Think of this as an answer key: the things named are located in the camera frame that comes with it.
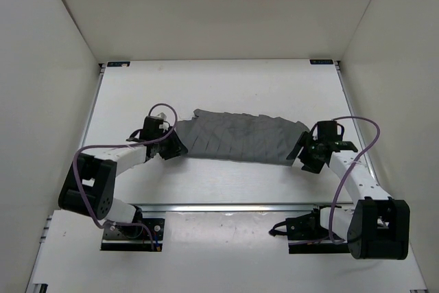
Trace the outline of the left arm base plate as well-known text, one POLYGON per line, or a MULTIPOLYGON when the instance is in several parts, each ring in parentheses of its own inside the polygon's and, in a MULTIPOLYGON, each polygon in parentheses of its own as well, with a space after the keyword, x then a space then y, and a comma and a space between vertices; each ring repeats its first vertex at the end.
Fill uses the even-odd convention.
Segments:
POLYGON ((165 218, 151 213, 137 216, 137 222, 146 226, 151 237, 142 226, 116 226, 105 228, 102 235, 100 250, 120 252, 151 252, 163 250, 165 218))

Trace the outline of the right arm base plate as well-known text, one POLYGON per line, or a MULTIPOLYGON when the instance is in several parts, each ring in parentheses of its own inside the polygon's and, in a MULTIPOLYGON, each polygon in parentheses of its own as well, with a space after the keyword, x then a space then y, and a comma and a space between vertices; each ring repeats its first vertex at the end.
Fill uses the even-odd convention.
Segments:
POLYGON ((349 254, 346 243, 336 245, 327 229, 320 226, 317 211, 294 218, 285 218, 269 231, 272 237, 286 237, 290 255, 349 254))

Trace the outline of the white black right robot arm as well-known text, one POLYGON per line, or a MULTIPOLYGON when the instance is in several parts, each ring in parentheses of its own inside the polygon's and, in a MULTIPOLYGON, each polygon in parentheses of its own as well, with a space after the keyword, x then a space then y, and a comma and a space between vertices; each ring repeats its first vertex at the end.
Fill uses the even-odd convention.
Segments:
POLYGON ((340 183, 329 206, 286 218, 289 253, 348 253, 355 259, 404 260, 409 252, 410 208, 384 190, 362 161, 359 150, 344 139, 338 119, 319 121, 303 132, 290 160, 318 174, 328 167, 340 183))

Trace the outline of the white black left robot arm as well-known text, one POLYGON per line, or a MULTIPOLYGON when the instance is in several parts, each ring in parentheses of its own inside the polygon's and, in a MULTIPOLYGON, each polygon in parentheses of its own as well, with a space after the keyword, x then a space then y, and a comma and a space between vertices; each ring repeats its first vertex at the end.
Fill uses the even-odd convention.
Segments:
POLYGON ((147 116, 120 148, 104 146, 100 154, 79 153, 72 162, 58 197, 58 206, 99 222, 118 226, 127 236, 143 230, 140 208, 114 197, 116 178, 159 155, 163 160, 186 155, 188 149, 175 128, 163 118, 147 116))

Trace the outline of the grey pleated skirt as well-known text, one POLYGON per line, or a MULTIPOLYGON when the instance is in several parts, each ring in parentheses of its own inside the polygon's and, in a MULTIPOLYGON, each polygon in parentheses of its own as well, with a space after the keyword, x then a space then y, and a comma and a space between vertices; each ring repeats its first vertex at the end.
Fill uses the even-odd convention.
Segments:
POLYGON ((176 126, 190 158, 285 166, 292 165, 287 157, 307 131, 303 123, 282 117, 201 109, 176 126))

